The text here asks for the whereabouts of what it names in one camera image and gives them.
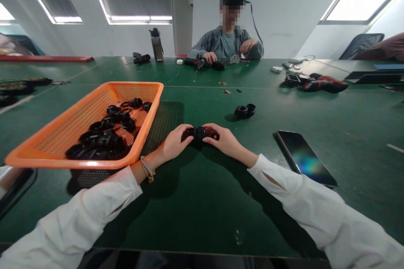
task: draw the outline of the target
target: water bottle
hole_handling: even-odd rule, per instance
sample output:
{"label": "water bottle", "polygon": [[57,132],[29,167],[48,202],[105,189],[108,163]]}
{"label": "water bottle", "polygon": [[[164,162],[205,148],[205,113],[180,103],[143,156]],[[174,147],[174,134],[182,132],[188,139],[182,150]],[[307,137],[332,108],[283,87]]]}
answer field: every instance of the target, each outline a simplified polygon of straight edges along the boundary
{"label": "water bottle", "polygon": [[149,32],[151,34],[151,45],[153,47],[153,53],[154,53],[154,59],[156,62],[163,62],[164,61],[164,51],[163,47],[161,45],[161,39],[160,39],[160,32],[159,30],[155,27],[152,30],[149,29]]}

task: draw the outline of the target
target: black chair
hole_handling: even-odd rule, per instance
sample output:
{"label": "black chair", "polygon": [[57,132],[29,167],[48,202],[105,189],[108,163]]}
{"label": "black chair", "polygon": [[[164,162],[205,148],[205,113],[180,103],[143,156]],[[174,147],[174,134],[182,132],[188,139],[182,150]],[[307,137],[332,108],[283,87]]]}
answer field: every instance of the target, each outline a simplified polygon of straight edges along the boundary
{"label": "black chair", "polygon": [[340,60],[352,60],[356,55],[383,39],[384,34],[359,34],[352,40],[342,56],[340,56]]}

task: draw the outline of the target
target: phone screen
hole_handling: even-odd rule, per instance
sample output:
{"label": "phone screen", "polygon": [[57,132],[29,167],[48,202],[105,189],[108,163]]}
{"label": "phone screen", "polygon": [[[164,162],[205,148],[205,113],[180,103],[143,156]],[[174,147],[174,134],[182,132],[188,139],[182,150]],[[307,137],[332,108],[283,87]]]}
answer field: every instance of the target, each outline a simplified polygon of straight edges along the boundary
{"label": "phone screen", "polygon": [[278,131],[278,138],[286,149],[290,160],[301,174],[320,184],[336,187],[336,180],[310,148],[303,136],[297,132]]}

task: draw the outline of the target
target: white jacket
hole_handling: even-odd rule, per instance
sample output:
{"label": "white jacket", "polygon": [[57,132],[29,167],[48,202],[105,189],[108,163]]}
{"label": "white jacket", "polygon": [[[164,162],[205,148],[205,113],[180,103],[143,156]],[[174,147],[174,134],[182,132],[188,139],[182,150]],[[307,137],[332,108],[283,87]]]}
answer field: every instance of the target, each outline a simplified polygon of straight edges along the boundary
{"label": "white jacket", "polygon": [[[404,247],[379,224],[347,206],[334,191],[263,155],[248,171],[325,251],[333,268],[404,268]],[[105,225],[140,194],[129,167],[81,190],[6,250],[0,269],[77,268]]]}

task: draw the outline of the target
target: orange plastic basket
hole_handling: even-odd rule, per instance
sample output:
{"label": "orange plastic basket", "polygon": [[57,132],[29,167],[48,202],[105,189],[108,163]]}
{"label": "orange plastic basket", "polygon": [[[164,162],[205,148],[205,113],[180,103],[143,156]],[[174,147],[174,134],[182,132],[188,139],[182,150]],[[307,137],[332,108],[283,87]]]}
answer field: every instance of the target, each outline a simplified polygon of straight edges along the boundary
{"label": "orange plastic basket", "polygon": [[[156,82],[108,82],[96,88],[75,105],[70,107],[36,134],[14,149],[6,158],[7,165],[14,167],[45,167],[70,169],[117,169],[137,161],[146,141],[164,85]],[[68,160],[64,153],[78,143],[79,136],[88,127],[106,117],[106,108],[119,105],[134,98],[152,102],[147,113],[134,109],[130,116],[135,119],[139,134],[133,142],[133,135],[119,124],[114,130],[124,138],[127,145],[133,146],[128,155],[117,161]]]}

